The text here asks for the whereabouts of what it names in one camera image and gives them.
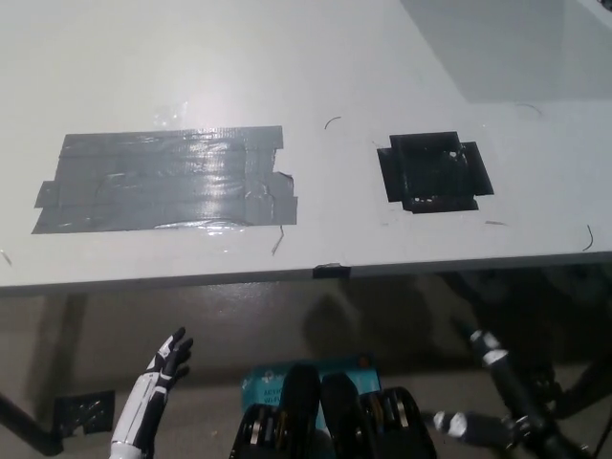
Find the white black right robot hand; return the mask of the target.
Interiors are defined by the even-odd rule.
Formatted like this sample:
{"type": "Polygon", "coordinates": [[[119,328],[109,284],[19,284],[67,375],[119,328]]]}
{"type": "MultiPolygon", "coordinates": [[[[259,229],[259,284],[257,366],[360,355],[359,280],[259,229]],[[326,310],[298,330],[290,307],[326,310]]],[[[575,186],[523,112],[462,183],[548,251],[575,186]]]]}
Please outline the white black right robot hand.
{"type": "Polygon", "coordinates": [[[465,323],[457,324],[474,356],[489,371],[509,415],[495,418],[468,411],[436,411],[425,415],[438,432],[477,448],[522,447],[537,458],[591,458],[584,447],[568,439],[548,408],[515,370],[509,351],[497,338],[465,323]]]}

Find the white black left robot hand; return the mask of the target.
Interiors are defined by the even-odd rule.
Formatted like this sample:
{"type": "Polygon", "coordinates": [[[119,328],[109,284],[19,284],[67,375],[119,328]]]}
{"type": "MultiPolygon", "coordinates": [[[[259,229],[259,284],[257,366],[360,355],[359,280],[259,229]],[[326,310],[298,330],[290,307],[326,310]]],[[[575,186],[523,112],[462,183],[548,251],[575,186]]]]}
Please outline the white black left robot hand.
{"type": "Polygon", "coordinates": [[[114,429],[110,458],[153,458],[170,391],[189,372],[193,339],[174,332],[139,375],[114,429]]]}

